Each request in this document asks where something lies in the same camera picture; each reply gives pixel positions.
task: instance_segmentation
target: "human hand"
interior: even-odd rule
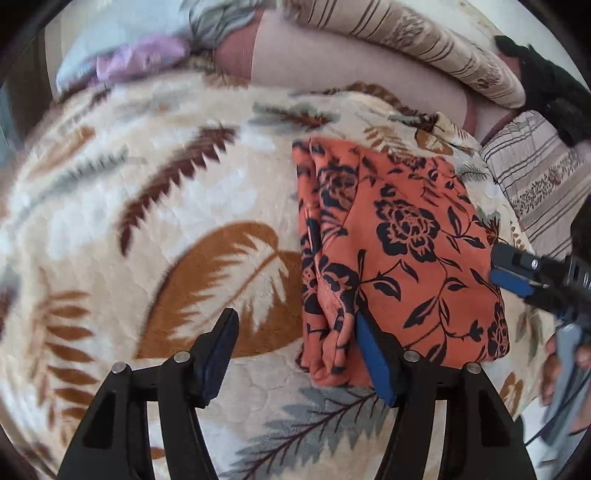
[[[558,355],[556,355],[556,341],[554,337],[546,343],[546,350],[550,356],[546,360],[543,368],[541,403],[544,406],[552,403],[556,381],[560,376],[561,368],[560,359],[558,358]],[[591,343],[579,347],[574,355],[574,360],[581,368],[591,368]],[[591,391],[587,393],[587,399],[585,399],[581,406],[581,411],[571,427],[571,432],[584,430],[589,424],[591,424]]]

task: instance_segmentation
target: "gray cloth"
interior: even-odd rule
[[[215,48],[244,27],[263,0],[114,0],[83,29],[57,72],[60,93],[78,83],[97,55],[154,34],[187,40],[194,49]]]

